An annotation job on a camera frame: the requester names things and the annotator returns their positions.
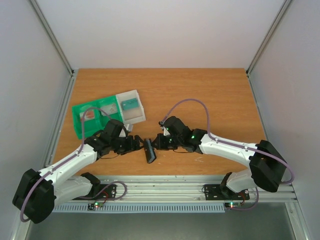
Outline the black card holder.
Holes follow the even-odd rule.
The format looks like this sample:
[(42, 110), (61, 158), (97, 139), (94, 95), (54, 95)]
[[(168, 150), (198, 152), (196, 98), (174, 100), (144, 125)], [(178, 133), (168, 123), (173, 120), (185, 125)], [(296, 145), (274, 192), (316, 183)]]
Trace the black card holder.
[(144, 139), (143, 147), (144, 147), (146, 162), (148, 164), (153, 163), (157, 159), (157, 156), (154, 148), (152, 147), (152, 141), (150, 138)]

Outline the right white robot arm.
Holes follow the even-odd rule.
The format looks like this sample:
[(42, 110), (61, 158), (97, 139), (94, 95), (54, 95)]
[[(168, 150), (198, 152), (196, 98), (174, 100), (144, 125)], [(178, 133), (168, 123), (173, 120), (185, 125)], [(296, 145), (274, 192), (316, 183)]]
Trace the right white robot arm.
[(163, 132), (151, 142), (157, 150), (183, 148), (189, 153), (214, 155), (246, 167), (224, 176), (218, 189), (224, 199), (251, 188), (261, 188), (270, 193), (278, 191), (287, 167), (286, 161), (270, 142), (245, 143), (226, 139), (204, 129), (190, 129), (175, 116), (169, 117), (160, 126)]

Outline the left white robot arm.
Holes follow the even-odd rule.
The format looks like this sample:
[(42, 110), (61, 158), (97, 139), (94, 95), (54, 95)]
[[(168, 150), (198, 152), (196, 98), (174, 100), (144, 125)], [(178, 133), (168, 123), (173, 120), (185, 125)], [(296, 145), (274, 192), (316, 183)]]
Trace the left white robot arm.
[(20, 220), (37, 224), (54, 207), (73, 199), (96, 199), (103, 192), (100, 180), (89, 172), (74, 174), (110, 152), (118, 156), (143, 148), (138, 135), (130, 135), (125, 125), (110, 120), (103, 130), (83, 138), (81, 145), (58, 162), (41, 170), (29, 169), (21, 177), (12, 203), (20, 210)]

